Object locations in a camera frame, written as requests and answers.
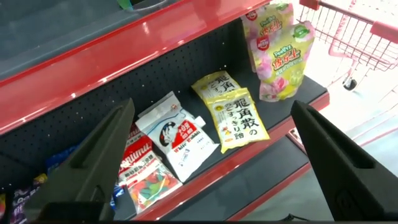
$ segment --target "pink candy pouch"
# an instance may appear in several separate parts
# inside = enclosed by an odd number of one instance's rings
[[[250,41],[260,100],[275,102],[296,94],[314,39],[315,29],[305,21]]]
[[[258,37],[264,37],[274,32],[281,32],[284,27],[294,22],[293,4],[280,3],[262,6],[247,13],[242,18],[244,36],[248,43],[252,71],[256,72],[253,55],[249,43]]]

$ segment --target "packaged snack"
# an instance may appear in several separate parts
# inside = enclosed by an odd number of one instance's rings
[[[142,133],[137,125],[133,123],[130,128],[130,134],[129,137],[127,137],[127,143],[126,143],[126,148],[129,147],[131,144],[134,142],[138,141],[141,137],[145,136],[144,133]]]
[[[137,213],[182,185],[154,154],[147,136],[128,147],[123,158],[119,179],[127,185]]]
[[[109,204],[110,204],[110,206],[111,206],[111,208],[112,208],[113,210],[116,209],[116,204],[115,204],[115,202],[114,202],[113,196],[111,197],[111,201],[110,201]]]
[[[244,36],[248,43],[249,58],[253,72],[256,72],[250,41],[278,32],[294,23],[293,4],[279,3],[262,6],[242,16]]]
[[[247,88],[210,98],[207,107],[221,141],[221,153],[269,139]]]
[[[219,71],[199,79],[192,88],[206,102],[208,98],[237,90],[240,86],[226,71]]]
[[[61,163],[63,163],[71,153],[75,151],[78,146],[72,146],[69,149],[66,149],[58,154],[52,155],[48,159],[45,160],[45,166],[47,168],[47,175],[50,174],[53,170],[55,170]]]
[[[124,194],[124,190],[119,184],[115,184],[113,188],[113,197],[117,198]]]
[[[309,21],[252,40],[250,47],[261,80],[260,99],[275,102],[296,94],[315,38]]]
[[[6,194],[0,194],[0,220],[6,212]]]
[[[136,124],[166,155],[182,182],[218,147],[181,107],[175,95],[145,114]]]
[[[10,224],[20,224],[26,222],[23,211],[25,202],[36,193],[39,187],[47,180],[45,174],[40,174],[33,180],[33,185],[25,190],[16,190],[14,192],[14,200],[12,201],[12,214]]]

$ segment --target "white candy bag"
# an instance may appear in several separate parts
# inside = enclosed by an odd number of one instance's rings
[[[181,182],[197,170],[215,144],[172,94],[143,115],[137,127],[166,155]]]

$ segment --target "red shopping cart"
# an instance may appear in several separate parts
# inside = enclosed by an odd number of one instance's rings
[[[359,64],[367,68],[364,77],[370,70],[386,71],[397,66],[398,27],[389,25],[394,21],[385,23],[372,18],[379,14],[398,19],[394,14],[398,9],[395,0],[351,0],[347,9],[319,0],[300,0],[300,4],[303,8],[299,21],[311,21],[318,31],[317,38],[330,44],[329,55],[341,57],[341,62],[344,58],[352,60],[349,70],[333,77],[330,84],[345,76],[343,86],[353,90],[359,84],[353,79]]]

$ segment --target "cart wheel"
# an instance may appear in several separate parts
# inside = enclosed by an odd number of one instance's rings
[[[351,80],[349,82],[349,85],[346,85],[345,83],[343,83],[343,87],[344,87],[344,89],[351,91],[351,90],[355,89],[357,84],[358,83],[356,82],[356,80]]]

